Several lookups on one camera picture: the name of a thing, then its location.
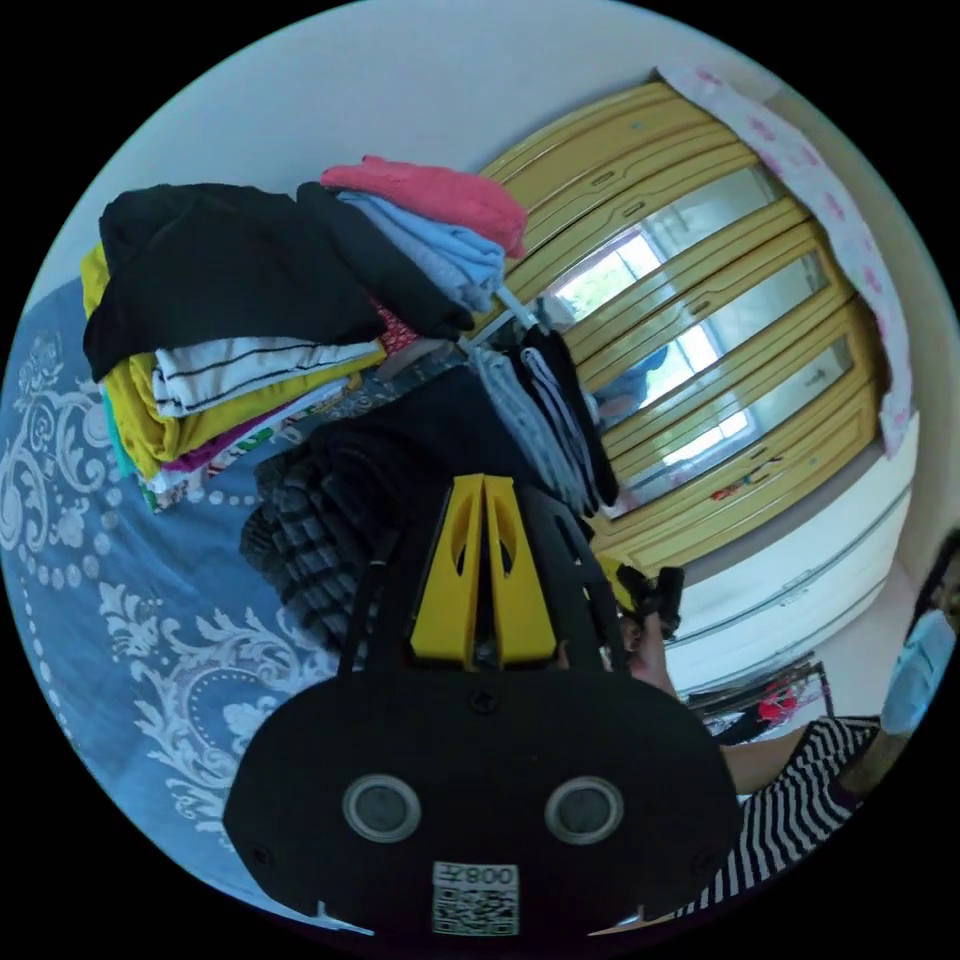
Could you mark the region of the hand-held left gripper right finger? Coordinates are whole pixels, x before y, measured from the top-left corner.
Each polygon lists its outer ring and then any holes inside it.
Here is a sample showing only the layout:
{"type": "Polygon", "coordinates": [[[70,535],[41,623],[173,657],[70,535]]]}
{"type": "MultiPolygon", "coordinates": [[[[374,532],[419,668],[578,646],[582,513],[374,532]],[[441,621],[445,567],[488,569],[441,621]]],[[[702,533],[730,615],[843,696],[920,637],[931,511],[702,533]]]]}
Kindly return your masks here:
{"type": "Polygon", "coordinates": [[[483,494],[498,665],[542,665],[557,642],[513,480],[487,475],[483,494]]]}

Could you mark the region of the person's right hand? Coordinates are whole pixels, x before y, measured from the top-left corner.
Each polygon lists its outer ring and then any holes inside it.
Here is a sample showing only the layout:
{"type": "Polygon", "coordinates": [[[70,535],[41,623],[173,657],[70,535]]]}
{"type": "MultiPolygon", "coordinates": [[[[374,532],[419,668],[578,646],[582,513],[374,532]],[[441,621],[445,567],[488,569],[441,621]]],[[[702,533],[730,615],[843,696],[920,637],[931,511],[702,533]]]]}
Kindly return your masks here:
{"type": "Polygon", "coordinates": [[[631,675],[678,699],[670,678],[662,625],[657,613],[637,620],[629,613],[620,618],[621,637],[631,675]]]}

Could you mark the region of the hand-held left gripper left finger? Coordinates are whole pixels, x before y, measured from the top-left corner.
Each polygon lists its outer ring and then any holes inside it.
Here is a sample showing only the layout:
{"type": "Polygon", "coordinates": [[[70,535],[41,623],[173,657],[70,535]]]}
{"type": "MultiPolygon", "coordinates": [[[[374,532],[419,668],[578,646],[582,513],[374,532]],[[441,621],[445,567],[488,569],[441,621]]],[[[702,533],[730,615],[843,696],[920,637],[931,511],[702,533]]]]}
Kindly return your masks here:
{"type": "Polygon", "coordinates": [[[410,638],[416,659],[473,667],[482,558],[482,476],[456,477],[443,503],[410,638]]]}

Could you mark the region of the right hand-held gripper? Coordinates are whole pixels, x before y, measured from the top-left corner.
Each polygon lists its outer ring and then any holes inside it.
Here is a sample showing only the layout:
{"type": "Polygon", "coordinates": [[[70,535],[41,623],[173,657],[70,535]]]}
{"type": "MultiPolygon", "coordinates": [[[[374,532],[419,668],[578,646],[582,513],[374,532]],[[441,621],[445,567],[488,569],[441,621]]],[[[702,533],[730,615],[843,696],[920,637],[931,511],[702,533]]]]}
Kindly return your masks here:
{"type": "Polygon", "coordinates": [[[663,567],[656,577],[651,578],[614,557],[598,557],[597,562],[607,578],[621,614],[638,623],[656,614],[663,638],[672,640],[681,622],[685,570],[663,567]]]}

